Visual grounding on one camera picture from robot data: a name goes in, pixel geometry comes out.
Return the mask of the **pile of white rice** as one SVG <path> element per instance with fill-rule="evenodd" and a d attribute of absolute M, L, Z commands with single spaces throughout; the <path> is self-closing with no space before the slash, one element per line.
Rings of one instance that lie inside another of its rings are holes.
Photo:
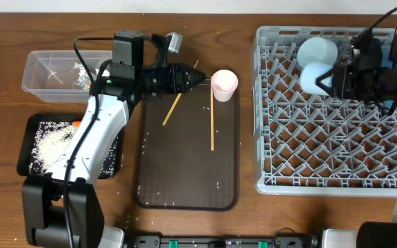
<path fill-rule="evenodd" d="M 46 170 L 58 159 L 64 149 L 69 145 L 78 127 L 72 122 L 41 121 L 34 135 L 28 173 L 44 175 Z M 99 179 L 107 179 L 116 174 L 116 155 L 119 148 L 118 136 L 114 139 L 106 155 Z"/>

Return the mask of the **white paper napkin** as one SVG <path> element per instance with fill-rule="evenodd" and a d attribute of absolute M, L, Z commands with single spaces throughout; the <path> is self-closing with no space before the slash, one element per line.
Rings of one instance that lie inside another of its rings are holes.
<path fill-rule="evenodd" d="M 100 69 L 96 69 L 96 70 L 95 70 L 96 76 L 99 75 L 99 70 L 100 70 Z M 103 73 L 102 73 L 102 76 L 105 76 L 105 77 L 109 77 L 109 75 L 110 75 L 110 72 L 109 72 L 108 70 L 104 70 Z"/>

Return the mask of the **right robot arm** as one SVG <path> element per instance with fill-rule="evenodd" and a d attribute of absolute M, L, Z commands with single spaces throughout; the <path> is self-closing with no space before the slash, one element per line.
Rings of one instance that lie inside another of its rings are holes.
<path fill-rule="evenodd" d="M 373 103 L 378 108 L 391 101 L 388 113 L 397 114 L 397 28 L 388 59 L 383 67 L 380 41 L 372 29 L 354 37 L 352 62 L 336 65 L 314 79 L 328 96 Z M 365 221 L 357 230 L 325 229 L 319 247 L 397 247 L 397 198 L 390 222 Z"/>

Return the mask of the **orange carrot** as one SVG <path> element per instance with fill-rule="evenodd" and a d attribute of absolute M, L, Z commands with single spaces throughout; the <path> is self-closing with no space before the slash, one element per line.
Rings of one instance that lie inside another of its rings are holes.
<path fill-rule="evenodd" d="M 74 122 L 72 122 L 72 125 L 75 126 L 75 127 L 79 127 L 80 124 L 81 124 L 80 121 L 74 121 Z"/>

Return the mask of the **light blue plastic cup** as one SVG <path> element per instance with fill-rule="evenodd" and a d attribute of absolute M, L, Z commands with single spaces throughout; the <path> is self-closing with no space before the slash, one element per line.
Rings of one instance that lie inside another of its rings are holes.
<path fill-rule="evenodd" d="M 302 90 L 307 94 L 328 96 L 328 93 L 316 85 L 316 79 L 333 67 L 321 62 L 308 63 L 302 70 L 300 76 L 300 85 Z"/>

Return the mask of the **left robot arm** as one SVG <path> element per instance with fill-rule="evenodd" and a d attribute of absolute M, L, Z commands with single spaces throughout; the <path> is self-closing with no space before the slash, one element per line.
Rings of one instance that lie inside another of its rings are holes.
<path fill-rule="evenodd" d="M 106 225 L 96 195 L 101 166 L 144 96 L 189 92 L 206 78 L 185 63 L 171 63 L 183 38 L 177 32 L 147 36 L 120 31 L 112 56 L 87 69 L 88 106 L 68 146 L 42 175 L 22 188 L 28 244 L 36 247 L 124 247 L 125 232 Z"/>

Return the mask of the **light blue plastic bowl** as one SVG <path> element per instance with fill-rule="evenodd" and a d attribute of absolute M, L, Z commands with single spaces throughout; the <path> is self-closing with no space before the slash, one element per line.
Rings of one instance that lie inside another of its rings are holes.
<path fill-rule="evenodd" d="M 338 56 L 337 45 L 322 37 L 312 37 L 306 40 L 298 49 L 297 63 L 304 68 L 311 62 L 333 65 Z"/>

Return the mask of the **pink plastic cup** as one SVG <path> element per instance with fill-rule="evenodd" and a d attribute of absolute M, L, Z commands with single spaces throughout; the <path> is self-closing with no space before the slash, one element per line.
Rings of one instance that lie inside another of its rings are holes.
<path fill-rule="evenodd" d="M 220 102 L 229 101 L 238 87 L 238 78 L 230 70 L 219 70 L 211 77 L 214 98 Z"/>

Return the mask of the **dark blue plate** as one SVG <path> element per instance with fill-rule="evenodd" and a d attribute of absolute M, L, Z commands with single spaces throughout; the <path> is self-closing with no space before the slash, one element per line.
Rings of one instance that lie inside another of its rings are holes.
<path fill-rule="evenodd" d="M 381 66 L 383 104 L 387 108 L 396 108 L 394 101 L 397 98 L 397 65 L 390 58 L 390 50 L 383 50 Z"/>

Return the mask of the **foil snack wrapper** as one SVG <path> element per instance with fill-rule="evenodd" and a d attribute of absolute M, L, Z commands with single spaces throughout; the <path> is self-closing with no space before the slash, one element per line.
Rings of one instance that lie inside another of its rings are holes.
<path fill-rule="evenodd" d="M 81 63 L 74 63 L 73 70 L 79 71 L 74 84 L 82 87 L 83 89 L 89 89 L 91 86 L 91 80 L 84 66 Z"/>

